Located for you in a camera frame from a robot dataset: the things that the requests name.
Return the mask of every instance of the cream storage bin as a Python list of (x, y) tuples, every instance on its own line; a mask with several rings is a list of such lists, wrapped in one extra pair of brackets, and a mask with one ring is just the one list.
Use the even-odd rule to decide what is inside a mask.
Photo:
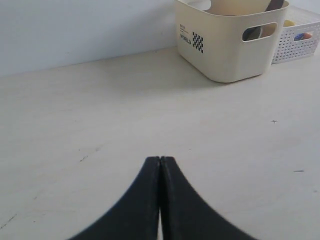
[[(320, 41), (320, 14), (295, 6), (288, 8), (287, 20), (295, 26), (284, 27), (273, 57), (273, 64), (312, 56)], [(295, 37), (310, 33), (311, 38), (295, 40)]]
[[(178, 52), (188, 62), (220, 83), (261, 75), (270, 67), (288, 2), (268, 12), (263, 11), (269, 0), (215, 0), (206, 11), (194, 3), (175, 0)], [(276, 23), (271, 36), (243, 41), (246, 29), (271, 23)]]

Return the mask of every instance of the white mesh basket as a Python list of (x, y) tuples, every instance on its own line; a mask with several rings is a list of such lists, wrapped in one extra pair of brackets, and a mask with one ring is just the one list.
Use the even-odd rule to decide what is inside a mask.
[[(295, 26), (282, 29), (273, 57), (273, 64), (309, 57), (315, 53), (319, 44), (320, 14), (290, 6), (286, 19), (293, 21)], [(312, 37), (305, 40), (295, 40), (296, 36), (304, 33), (311, 33)]]

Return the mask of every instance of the basket handle hole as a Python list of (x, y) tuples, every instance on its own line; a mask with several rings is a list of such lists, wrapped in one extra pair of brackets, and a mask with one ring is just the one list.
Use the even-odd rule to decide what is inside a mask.
[(270, 37), (272, 34), (275, 33), (277, 29), (277, 23), (272, 22), (260, 26), (253, 26), (247, 28), (242, 34), (242, 40), (244, 42), (264, 39)]
[(299, 33), (297, 35), (294, 36), (294, 41), (295, 42), (299, 42), (302, 40), (307, 40), (307, 39), (311, 39), (314, 35), (314, 32), (303, 32), (303, 33)]

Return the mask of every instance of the white table surface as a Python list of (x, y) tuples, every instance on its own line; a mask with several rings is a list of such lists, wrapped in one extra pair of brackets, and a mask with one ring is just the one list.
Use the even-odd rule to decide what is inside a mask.
[(169, 48), (0, 78), (0, 239), (71, 237), (167, 155), (254, 237), (319, 240), (319, 73), (220, 84)]

